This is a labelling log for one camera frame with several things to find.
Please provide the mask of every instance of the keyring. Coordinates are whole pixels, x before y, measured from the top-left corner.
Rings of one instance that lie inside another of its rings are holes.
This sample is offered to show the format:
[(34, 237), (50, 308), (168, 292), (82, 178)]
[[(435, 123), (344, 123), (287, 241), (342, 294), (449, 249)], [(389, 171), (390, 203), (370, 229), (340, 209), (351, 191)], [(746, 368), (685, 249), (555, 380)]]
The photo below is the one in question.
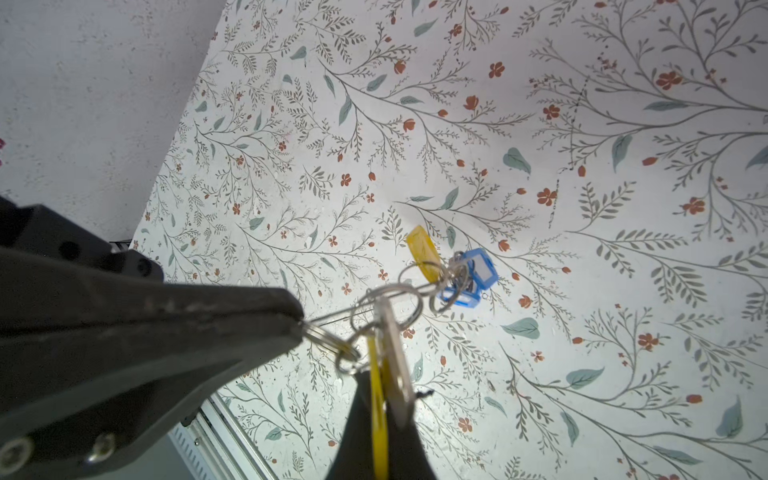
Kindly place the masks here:
[(338, 336), (328, 333), (325, 329), (312, 323), (304, 322), (303, 335), (310, 342), (334, 352), (336, 358), (344, 358), (350, 362), (357, 362), (362, 358), (352, 343), (345, 342)]
[[(349, 324), (352, 327), (352, 330), (354, 330), (356, 333), (361, 330), (357, 328), (357, 326), (355, 326), (355, 313), (357, 312), (358, 308), (361, 307), (361, 304), (363, 303), (364, 300), (373, 299), (373, 298), (376, 298), (377, 296), (381, 296), (381, 295), (384, 295), (385, 293), (389, 293), (392, 291), (412, 293), (413, 295), (416, 296), (416, 308), (411, 313), (411, 316), (409, 316), (405, 322), (398, 323), (400, 331), (407, 329), (416, 320), (418, 320), (419, 317), (422, 315), (422, 311), (424, 311), (424, 300), (422, 300), (421, 293), (419, 293), (419, 291), (413, 285), (409, 285), (407, 283), (393, 283), (391, 285), (384, 285), (384, 286), (380, 286), (379, 288), (370, 290), (368, 293), (361, 296), (357, 300), (357, 303), (352, 308), (352, 312), (349, 315)], [(374, 325), (373, 322), (367, 323), (362, 329), (366, 329), (372, 325)], [(350, 337), (350, 339), (347, 340), (347, 342), (349, 342), (350, 344), (352, 343), (351, 339), (352, 338)]]

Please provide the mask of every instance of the red flower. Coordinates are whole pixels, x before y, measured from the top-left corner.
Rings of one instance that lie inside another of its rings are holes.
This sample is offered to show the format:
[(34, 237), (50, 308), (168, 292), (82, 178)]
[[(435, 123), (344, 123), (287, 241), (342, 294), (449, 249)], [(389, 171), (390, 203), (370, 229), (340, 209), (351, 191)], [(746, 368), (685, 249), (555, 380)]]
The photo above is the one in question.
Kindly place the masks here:
[(662, 90), (669, 90), (672, 85), (678, 85), (683, 81), (683, 78), (675, 71), (669, 73), (663, 73), (659, 75), (659, 79), (656, 80), (656, 85), (660, 86)]
[(659, 344), (659, 339), (654, 338), (654, 336), (651, 335), (650, 333), (646, 333), (645, 335), (640, 335), (637, 338), (637, 344), (639, 346), (644, 347), (647, 351), (650, 352), (651, 350), (654, 349), (654, 345)]
[(547, 204), (547, 207), (551, 207), (552, 201), (558, 197), (558, 191), (555, 190), (552, 192), (548, 188), (545, 188), (543, 191), (537, 193), (536, 196), (538, 197), (538, 202), (540, 204)]
[(547, 115), (547, 120), (557, 118), (560, 116), (560, 108), (555, 107), (554, 105), (550, 105), (549, 107), (544, 107), (544, 115)]
[(467, 110), (475, 110), (478, 107), (478, 103), (480, 103), (480, 100), (474, 95), (470, 95), (467, 97), (467, 103), (464, 104), (464, 108)]
[(690, 202), (685, 205), (681, 205), (683, 210), (691, 215), (696, 215), (699, 212), (704, 211), (704, 200), (700, 200), (696, 197), (691, 197)]
[(491, 73), (488, 74), (488, 78), (501, 77), (502, 72), (504, 70), (505, 70), (504, 65), (500, 61), (497, 61), (496, 63), (492, 63)]
[(459, 417), (459, 419), (458, 419), (458, 427), (464, 433), (472, 431), (472, 424), (469, 423), (469, 419), (463, 419), (463, 418)]

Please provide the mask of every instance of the floral patterned surface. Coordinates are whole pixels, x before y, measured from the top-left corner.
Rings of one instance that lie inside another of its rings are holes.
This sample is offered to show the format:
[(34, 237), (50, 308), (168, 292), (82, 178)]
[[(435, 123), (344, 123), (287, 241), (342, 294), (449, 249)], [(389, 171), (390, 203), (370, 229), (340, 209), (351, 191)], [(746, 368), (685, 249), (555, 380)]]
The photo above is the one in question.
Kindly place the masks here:
[[(484, 247), (481, 305), (402, 334), (440, 478), (765, 478), (767, 9), (233, 0), (134, 247), (309, 316), (417, 225)], [(308, 479), (354, 389), (304, 343), (221, 394)]]

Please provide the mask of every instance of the green leaf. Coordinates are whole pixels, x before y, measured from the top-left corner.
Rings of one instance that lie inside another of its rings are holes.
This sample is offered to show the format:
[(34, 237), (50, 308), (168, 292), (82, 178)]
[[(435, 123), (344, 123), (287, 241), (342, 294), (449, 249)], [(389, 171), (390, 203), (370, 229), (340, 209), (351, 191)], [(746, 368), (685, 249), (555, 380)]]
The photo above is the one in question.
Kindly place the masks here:
[(341, 106), (341, 110), (339, 110), (339, 125), (344, 123), (346, 120), (346, 116), (349, 114), (349, 110), (352, 108), (352, 98), (349, 98), (349, 95), (346, 96), (346, 100), (344, 101), (344, 105)]
[(746, 164), (746, 168), (752, 167), (754, 165), (765, 165), (768, 164), (768, 147), (763, 148), (761, 151), (757, 152), (757, 155), (752, 157), (752, 160), (748, 164)]
[(413, 364), (413, 372), (411, 372), (411, 381), (418, 382), (422, 379), (424, 374), (424, 355), (422, 354), (419, 361)]
[(448, 195), (445, 195), (445, 203), (438, 210), (448, 210), (453, 207), (456, 197), (458, 197), (458, 187), (451, 190)]
[(413, 36), (418, 37), (420, 35), (424, 35), (437, 21), (437, 18), (432, 20), (431, 22), (422, 23), (418, 27), (413, 29)]
[(315, 239), (316, 238), (317, 238), (317, 227), (315, 227), (315, 231), (310, 233), (310, 239), (312, 239), (312, 241), (310, 242), (310, 248), (312, 248), (312, 245), (315, 244)]
[(323, 75), (323, 78), (326, 79), (326, 85), (328, 85), (328, 89), (331, 90), (333, 97), (335, 97), (336, 89), (333, 87), (333, 82), (331, 81), (331, 77), (329, 77), (328, 75)]
[(386, 74), (379, 75), (374, 80), (371, 80), (370, 82), (368, 82), (368, 86), (366, 87), (366, 90), (367, 91), (376, 90), (377, 88), (382, 86), (382, 83), (384, 83), (384, 80), (386, 80)]
[(453, 248), (453, 244), (456, 243), (456, 230), (453, 230), (453, 227), (448, 227), (445, 233), (448, 235), (448, 246)]
[(524, 336), (531, 340), (536, 340), (541, 335), (538, 331), (538, 322), (530, 317), (518, 320), (511, 325), (502, 325), (502, 329), (510, 335)]
[(611, 154), (614, 158), (614, 173), (616, 172), (616, 166), (627, 156), (630, 142), (632, 142), (632, 135), (621, 135), (614, 142), (614, 146), (611, 148)]
[(723, 413), (723, 421), (715, 433), (721, 437), (735, 437), (741, 432), (744, 422), (741, 418), (741, 399), (736, 397), (736, 403)]
[(654, 450), (667, 458), (671, 458), (675, 462), (683, 463), (685, 465), (696, 465), (697, 463), (701, 463), (701, 460), (697, 460), (687, 453), (681, 452), (680, 450), (669, 450), (658, 446), (654, 446)]
[(249, 222), (250, 229), (251, 230), (255, 230), (255, 229), (259, 228), (259, 225), (261, 225), (261, 222), (263, 222), (263, 221), (264, 221), (264, 217), (254, 217), (254, 218), (250, 219), (250, 222)]
[(648, 104), (646, 108), (643, 110), (653, 110), (653, 111), (666, 111), (666, 110), (674, 110), (675, 108), (688, 108), (688, 104), (684, 104), (680, 101), (655, 101), (652, 104)]
[(531, 174), (531, 165), (525, 161), (523, 155), (520, 153), (520, 150), (515, 147), (507, 150), (507, 153), (504, 154), (502, 160), (504, 161), (504, 165), (507, 167), (523, 170), (526, 174)]
[(560, 416), (563, 417), (563, 422), (568, 426), (568, 438), (571, 439), (571, 446), (574, 446), (574, 442), (578, 438), (578, 425), (572, 416), (566, 412), (560, 412)]
[(499, 409), (504, 414), (504, 416), (507, 416), (507, 412), (504, 411), (504, 407), (502, 407), (502, 404), (499, 403), (499, 402), (496, 402), (491, 397), (489, 397), (489, 396), (485, 397), (485, 403), (489, 404), (490, 406), (492, 406), (495, 409)]
[(592, 383), (602, 374), (603, 370), (605, 370), (605, 368), (599, 370), (574, 370), (565, 376), (565, 381), (568, 382), (571, 388), (578, 390)]
[(421, 104), (421, 103), (424, 103), (424, 102), (410, 95), (406, 95), (405, 97), (400, 99), (401, 105)]
[(274, 429), (271, 429), (269, 433), (266, 434), (265, 440), (280, 440), (280, 437), (283, 436), (283, 433), (280, 431), (280, 427), (275, 427)]
[(300, 58), (306, 57), (306, 47), (301, 46), (298, 50), (296, 50), (296, 53), (290, 56), (291, 60), (298, 60)]
[(336, 268), (333, 267), (333, 265), (331, 265), (331, 262), (329, 262), (327, 258), (321, 257), (320, 261), (323, 262), (324, 264), (326, 264), (327, 266), (330, 266), (333, 270), (336, 269)]

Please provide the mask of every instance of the yellow key tag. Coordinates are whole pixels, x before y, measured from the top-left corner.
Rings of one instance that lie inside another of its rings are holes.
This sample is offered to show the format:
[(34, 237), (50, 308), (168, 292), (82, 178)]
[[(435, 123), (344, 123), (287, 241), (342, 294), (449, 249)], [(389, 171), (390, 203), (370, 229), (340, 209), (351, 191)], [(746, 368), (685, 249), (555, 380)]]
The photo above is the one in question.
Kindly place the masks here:
[(432, 243), (432, 239), (429, 238), (429, 234), (424, 230), (424, 227), (419, 225), (414, 228), (406, 237), (406, 243), (411, 250), (413, 259), (419, 264), (419, 269), (422, 271), (427, 281), (430, 283), (437, 283), (437, 281), (440, 280), (440, 269), (434, 265), (429, 265), (423, 262), (433, 262), (441, 265), (442, 260), (440, 260), (435, 244)]
[(384, 410), (384, 389), (376, 353), (376, 338), (368, 337), (371, 363), (371, 440), (373, 444), (373, 474), (376, 480), (389, 479), (389, 437)]

